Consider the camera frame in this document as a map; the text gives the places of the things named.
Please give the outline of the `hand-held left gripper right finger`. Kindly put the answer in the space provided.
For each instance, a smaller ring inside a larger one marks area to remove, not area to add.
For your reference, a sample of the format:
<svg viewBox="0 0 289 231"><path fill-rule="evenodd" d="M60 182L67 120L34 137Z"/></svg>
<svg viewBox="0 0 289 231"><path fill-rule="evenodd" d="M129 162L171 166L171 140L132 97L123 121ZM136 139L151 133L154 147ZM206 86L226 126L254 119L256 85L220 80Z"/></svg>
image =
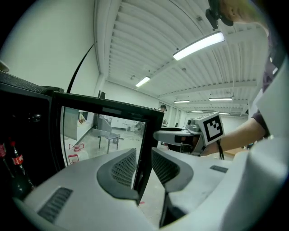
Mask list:
<svg viewBox="0 0 289 231"><path fill-rule="evenodd" d="M208 206L225 213L227 204L216 189L233 166L232 160L198 157L163 148L152 148L152 168L162 184L163 214L188 214Z"/></svg>

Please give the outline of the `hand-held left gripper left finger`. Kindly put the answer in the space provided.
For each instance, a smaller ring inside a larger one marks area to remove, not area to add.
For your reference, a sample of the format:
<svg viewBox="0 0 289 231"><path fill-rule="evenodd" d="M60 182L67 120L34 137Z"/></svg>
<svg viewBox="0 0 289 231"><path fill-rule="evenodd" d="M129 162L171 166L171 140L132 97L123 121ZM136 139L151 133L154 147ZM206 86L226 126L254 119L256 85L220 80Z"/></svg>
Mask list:
<svg viewBox="0 0 289 231"><path fill-rule="evenodd" d="M131 187L134 148L72 164L38 186L23 203L41 231L152 231Z"/></svg>

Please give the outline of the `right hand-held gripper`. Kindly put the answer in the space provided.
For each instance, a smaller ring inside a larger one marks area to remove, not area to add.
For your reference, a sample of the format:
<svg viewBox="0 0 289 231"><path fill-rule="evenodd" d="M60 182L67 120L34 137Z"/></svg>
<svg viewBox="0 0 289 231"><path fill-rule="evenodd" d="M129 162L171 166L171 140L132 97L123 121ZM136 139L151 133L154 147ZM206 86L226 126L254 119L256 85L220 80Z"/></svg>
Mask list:
<svg viewBox="0 0 289 231"><path fill-rule="evenodd" d="M181 127L162 127L155 131L155 140L180 146L181 144L192 145L194 139L197 141L192 155L199 156L205 148L220 140L224 136L223 123L219 112L213 112L195 119L189 119L186 129Z"/></svg>

